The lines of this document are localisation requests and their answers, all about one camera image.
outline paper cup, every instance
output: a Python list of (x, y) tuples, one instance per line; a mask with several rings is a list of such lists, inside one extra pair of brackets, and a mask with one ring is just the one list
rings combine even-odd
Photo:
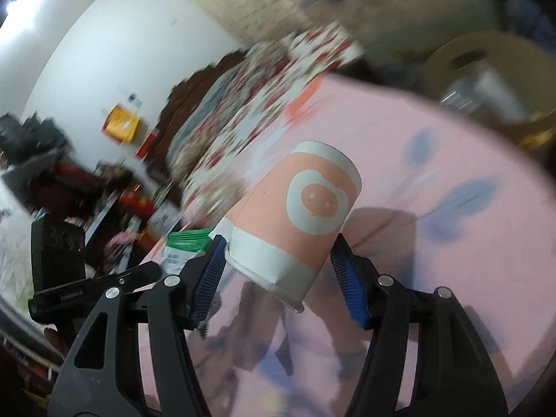
[(361, 192), (349, 158), (304, 141), (218, 223), (226, 261), (297, 312)]

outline red floral pattern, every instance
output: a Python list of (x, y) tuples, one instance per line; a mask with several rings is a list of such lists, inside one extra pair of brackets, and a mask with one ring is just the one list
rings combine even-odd
[[(290, 61), (279, 61), (272, 78), (257, 82), (241, 109), (225, 127), (219, 127), (218, 136), (185, 183), (184, 207), (203, 191), (211, 177), (276, 121), (315, 76), (358, 58), (362, 50), (339, 24), (331, 24), (297, 36), (289, 54)], [(199, 130), (213, 123), (212, 119), (207, 120)]]
[(202, 165), (214, 167), (223, 158), (208, 152), (210, 146), (242, 107), (249, 105), (269, 80), (283, 74), (289, 62), (287, 51), (280, 42), (254, 46), (243, 62), (237, 76), (201, 126), (178, 148), (170, 164), (170, 173), (177, 183)]

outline blue stain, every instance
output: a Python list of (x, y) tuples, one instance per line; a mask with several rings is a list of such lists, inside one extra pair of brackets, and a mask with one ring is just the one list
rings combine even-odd
[(494, 178), (472, 179), (452, 188), (427, 215), (422, 228), (432, 240), (449, 243), (461, 237), (465, 218), (486, 210), (498, 192)]
[(491, 177), (468, 180), (450, 190), (439, 207), (457, 218), (480, 213), (491, 204), (498, 187)]
[(291, 377), (287, 374), (282, 362), (273, 353), (266, 353), (266, 356), (258, 364), (259, 371), (273, 384), (283, 390), (293, 390)]
[(226, 351), (227, 335), (217, 335), (215, 337), (207, 338), (206, 347), (210, 352), (224, 352)]
[(435, 150), (435, 139), (430, 128), (424, 128), (415, 133), (404, 150), (404, 163), (408, 166), (418, 166), (430, 160)]
[(284, 341), (276, 351), (276, 357), (284, 367), (288, 376), (294, 374), (294, 363), (291, 360), (290, 343), (288, 342), (287, 336), (284, 337)]

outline clutter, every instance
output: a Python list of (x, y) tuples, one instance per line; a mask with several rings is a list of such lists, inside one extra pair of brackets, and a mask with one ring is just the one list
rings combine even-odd
[(487, 62), (477, 63), (456, 80), (440, 105), (485, 123), (522, 123), (529, 118), (529, 110)]
[(556, 27), (535, 0), (507, 0), (504, 4), (510, 32), (536, 43), (550, 55), (556, 55)]
[(60, 219), (90, 218), (104, 191), (98, 177), (65, 162), (33, 177), (28, 189), (33, 208), (45, 208)]
[(11, 164), (23, 163), (34, 153), (33, 136), (11, 114), (0, 117), (0, 149)]
[(318, 24), (339, 21), (373, 66), (419, 62), (458, 36), (500, 26), (495, 0), (304, 0), (303, 4), (305, 14)]
[(129, 232), (120, 232), (114, 235), (104, 247), (102, 272), (109, 274), (121, 261), (128, 246), (133, 246), (134, 237)]
[(0, 171), (5, 171), (9, 167), (9, 161), (4, 155), (4, 151), (0, 150)]
[(123, 164), (113, 164), (99, 161), (95, 169), (95, 175), (106, 184), (108, 192), (123, 190), (126, 188), (135, 189), (142, 186), (133, 176), (133, 171), (126, 168)]
[(248, 192), (211, 234), (226, 261), (297, 312), (361, 192), (349, 158), (301, 142)]
[(137, 240), (137, 244), (140, 246), (144, 252), (151, 252), (153, 248), (158, 243), (158, 238), (150, 235), (148, 231), (144, 230), (139, 234), (139, 239)]
[(245, 184), (236, 176), (226, 172), (216, 174), (193, 201), (182, 207), (183, 225), (187, 228), (214, 227), (245, 192)]
[(52, 119), (45, 119), (42, 122), (35, 112), (24, 123), (26, 128), (35, 138), (35, 152), (47, 152), (54, 148), (63, 148), (68, 144), (66, 136), (56, 127)]
[(126, 212), (138, 216), (142, 220), (148, 220), (156, 212), (152, 200), (143, 193), (136, 192), (132, 189), (126, 189), (120, 195), (118, 205)]
[(164, 201), (148, 220), (147, 232), (150, 236), (161, 239), (168, 235), (180, 222), (179, 209), (169, 201)]
[[(502, 97), (502, 105), (493, 105), (491, 100), (490, 107), (483, 105), (480, 110), (486, 113), (478, 114), (476, 118), (524, 148), (535, 159), (544, 161), (552, 144), (551, 134), (556, 132), (556, 59), (532, 42), (494, 31), (472, 33), (454, 39), (433, 53), (423, 65), (423, 91), (434, 100), (447, 99), (446, 102), (451, 106), (462, 107), (467, 99), (470, 109), (479, 108), (485, 94), (480, 97), (480, 104), (478, 100), (471, 102), (469, 90), (473, 85), (465, 80), (483, 65), (496, 71), (502, 80), (502, 87), (511, 90), (509, 92), (513, 96)], [(449, 97), (448, 90), (455, 94)], [(493, 117), (491, 108), (497, 108), (498, 115), (503, 108), (506, 116), (513, 114), (518, 118), (525, 109), (527, 117), (522, 121), (508, 121), (507, 118), (499, 120)]]

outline pink tablecloth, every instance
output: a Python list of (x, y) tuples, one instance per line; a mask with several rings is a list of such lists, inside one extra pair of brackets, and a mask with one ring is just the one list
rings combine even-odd
[[(252, 185), (305, 139), (342, 150), (361, 173), (342, 230), (354, 251), (408, 287), (450, 287), (515, 407), (556, 348), (552, 182), (495, 134), (433, 103), (336, 76), (314, 81), (223, 167)], [(305, 308), (293, 313), (226, 267), (208, 337), (188, 338), (213, 416), (344, 415), (369, 334), (350, 320), (329, 264)], [(400, 406), (410, 399), (415, 340), (412, 328)], [(146, 337), (141, 347), (148, 357)]]

